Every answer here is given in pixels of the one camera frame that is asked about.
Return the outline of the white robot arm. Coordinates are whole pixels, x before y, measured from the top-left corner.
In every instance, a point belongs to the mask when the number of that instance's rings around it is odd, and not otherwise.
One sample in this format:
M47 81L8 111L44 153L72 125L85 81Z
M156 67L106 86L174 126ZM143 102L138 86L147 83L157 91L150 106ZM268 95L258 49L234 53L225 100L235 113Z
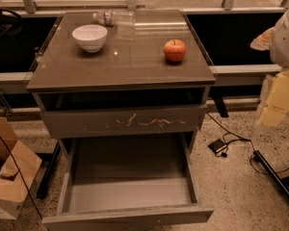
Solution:
M274 64L281 67L276 75L267 75L260 92L257 123L263 127L277 127L289 113L289 9L276 25L255 38L252 49L270 51Z

